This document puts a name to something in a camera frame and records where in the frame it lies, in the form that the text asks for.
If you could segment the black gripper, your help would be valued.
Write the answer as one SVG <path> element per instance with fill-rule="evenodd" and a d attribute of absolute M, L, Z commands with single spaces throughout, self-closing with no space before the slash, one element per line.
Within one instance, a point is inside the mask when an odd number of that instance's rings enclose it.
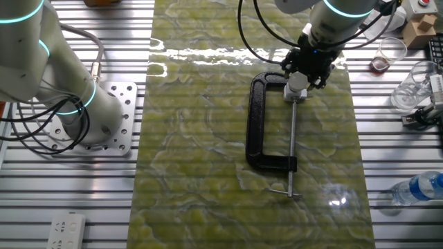
<path fill-rule="evenodd" d="M 308 89 L 324 89 L 334 60 L 334 50 L 320 50 L 308 46 L 301 48 L 295 55 L 287 55 L 281 62 L 281 68 L 285 78 L 289 78 L 296 71 L 309 73 Z"/>

